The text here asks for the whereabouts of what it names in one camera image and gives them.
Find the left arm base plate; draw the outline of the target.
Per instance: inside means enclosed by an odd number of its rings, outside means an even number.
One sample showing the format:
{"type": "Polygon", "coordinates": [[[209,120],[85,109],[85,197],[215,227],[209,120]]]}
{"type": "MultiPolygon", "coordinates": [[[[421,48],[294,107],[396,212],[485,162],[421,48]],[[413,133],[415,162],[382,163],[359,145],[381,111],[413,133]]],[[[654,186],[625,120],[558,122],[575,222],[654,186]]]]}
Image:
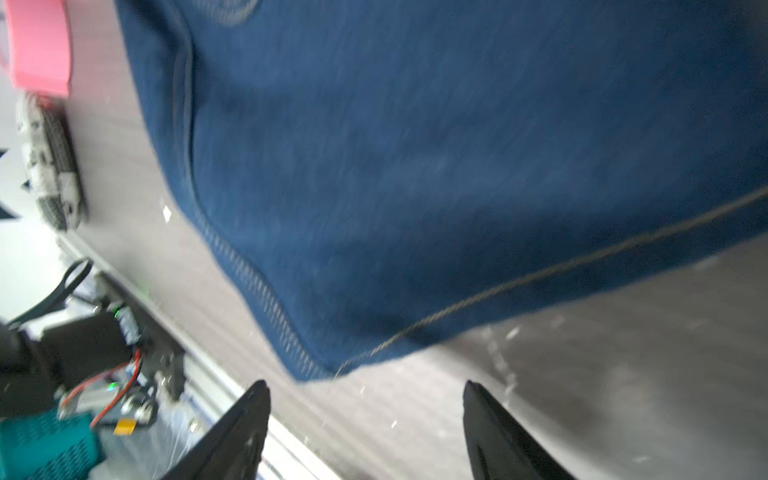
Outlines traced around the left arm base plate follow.
{"type": "Polygon", "coordinates": [[[1,417],[48,411],[61,388],[141,355],[140,372],[152,380],[162,374],[177,400],[184,389],[184,350],[152,317],[128,308],[47,328],[35,340],[20,327],[1,326],[1,417]]]}

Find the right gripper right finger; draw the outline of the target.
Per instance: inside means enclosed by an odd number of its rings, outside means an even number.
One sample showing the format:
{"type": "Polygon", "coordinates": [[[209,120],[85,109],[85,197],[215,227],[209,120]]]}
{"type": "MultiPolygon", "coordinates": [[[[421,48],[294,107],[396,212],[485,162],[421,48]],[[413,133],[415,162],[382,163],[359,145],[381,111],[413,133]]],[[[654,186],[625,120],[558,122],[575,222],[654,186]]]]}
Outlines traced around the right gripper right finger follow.
{"type": "Polygon", "coordinates": [[[483,385],[465,384],[463,407],[464,436],[475,480],[573,480],[483,385]]]}

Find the blue denim skirt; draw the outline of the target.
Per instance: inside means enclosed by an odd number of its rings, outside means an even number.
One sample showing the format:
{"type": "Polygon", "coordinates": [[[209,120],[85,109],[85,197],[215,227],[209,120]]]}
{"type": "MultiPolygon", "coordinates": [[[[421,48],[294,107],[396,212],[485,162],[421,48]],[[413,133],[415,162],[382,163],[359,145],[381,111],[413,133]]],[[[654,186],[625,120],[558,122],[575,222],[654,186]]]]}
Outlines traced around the blue denim skirt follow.
{"type": "Polygon", "coordinates": [[[299,381],[767,229],[763,1],[120,1],[179,209],[299,381]]]}

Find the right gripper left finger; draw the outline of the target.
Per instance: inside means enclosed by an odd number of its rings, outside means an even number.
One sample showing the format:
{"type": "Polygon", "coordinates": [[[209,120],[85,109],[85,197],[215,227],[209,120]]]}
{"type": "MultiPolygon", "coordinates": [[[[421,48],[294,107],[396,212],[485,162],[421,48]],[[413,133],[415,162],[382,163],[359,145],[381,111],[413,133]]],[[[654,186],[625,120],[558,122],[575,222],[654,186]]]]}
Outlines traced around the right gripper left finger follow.
{"type": "Polygon", "coordinates": [[[270,389],[256,381],[162,479],[256,479],[270,413],[270,389]]]}

